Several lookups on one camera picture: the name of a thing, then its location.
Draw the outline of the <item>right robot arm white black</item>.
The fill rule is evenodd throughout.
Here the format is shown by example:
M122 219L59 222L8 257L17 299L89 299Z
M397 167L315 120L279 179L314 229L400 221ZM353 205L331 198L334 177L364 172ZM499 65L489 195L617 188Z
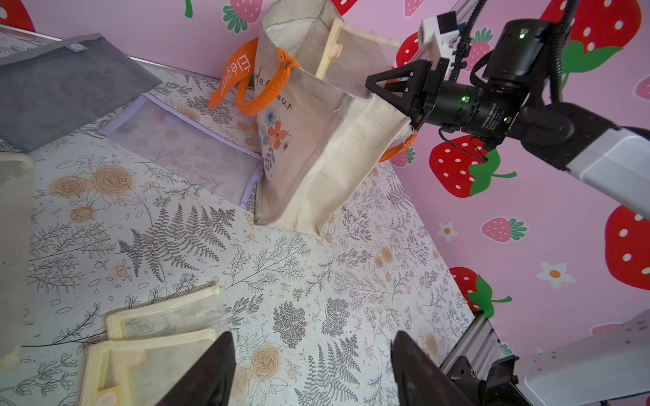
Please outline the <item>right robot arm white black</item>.
M649 307L649 4L482 1L461 47L391 163L505 355L582 352Z

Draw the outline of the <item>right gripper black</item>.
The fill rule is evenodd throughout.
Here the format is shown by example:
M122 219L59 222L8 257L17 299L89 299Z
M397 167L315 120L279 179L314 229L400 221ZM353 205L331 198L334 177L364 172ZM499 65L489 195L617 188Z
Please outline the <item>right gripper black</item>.
M458 62L418 59L367 77L366 88L408 116L419 130L429 123L442 132L474 135L486 151L505 138L566 170L570 162L615 124L561 96L561 49L575 10L557 23L512 20L499 41L472 69L471 83L455 79Z

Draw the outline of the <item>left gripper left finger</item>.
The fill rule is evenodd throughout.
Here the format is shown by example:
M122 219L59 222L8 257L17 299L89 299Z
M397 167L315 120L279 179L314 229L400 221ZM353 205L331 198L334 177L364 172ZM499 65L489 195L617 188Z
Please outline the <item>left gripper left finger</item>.
M233 335L222 333L157 406L227 406L236 366Z

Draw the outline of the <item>yellow-trim mesh pouch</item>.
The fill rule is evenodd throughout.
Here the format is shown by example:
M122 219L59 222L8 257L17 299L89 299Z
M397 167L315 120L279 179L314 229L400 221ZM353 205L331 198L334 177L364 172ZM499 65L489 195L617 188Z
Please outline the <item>yellow-trim mesh pouch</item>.
M110 340L159 338L212 329L229 329L219 287L211 286L136 309L118 311L105 318Z
M217 340L213 329L91 346L81 405L154 405Z
M334 20L315 76L342 91L367 97L367 77L394 67L401 40Z

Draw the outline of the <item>beige canvas bag orange handles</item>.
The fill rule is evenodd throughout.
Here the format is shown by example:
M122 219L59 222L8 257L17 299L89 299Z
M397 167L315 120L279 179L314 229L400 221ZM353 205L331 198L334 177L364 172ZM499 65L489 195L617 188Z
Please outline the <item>beige canvas bag orange handles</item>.
M319 235L389 147L414 134L411 120L374 93L355 96L315 76L337 18L330 1L273 3L211 95L212 107L233 96L257 120L258 225Z

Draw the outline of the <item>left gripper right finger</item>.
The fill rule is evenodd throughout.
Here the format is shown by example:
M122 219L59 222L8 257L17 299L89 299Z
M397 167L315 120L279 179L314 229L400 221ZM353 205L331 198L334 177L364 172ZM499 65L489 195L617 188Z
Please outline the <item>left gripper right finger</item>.
M404 331L398 331L391 344L391 365L402 406L472 405Z

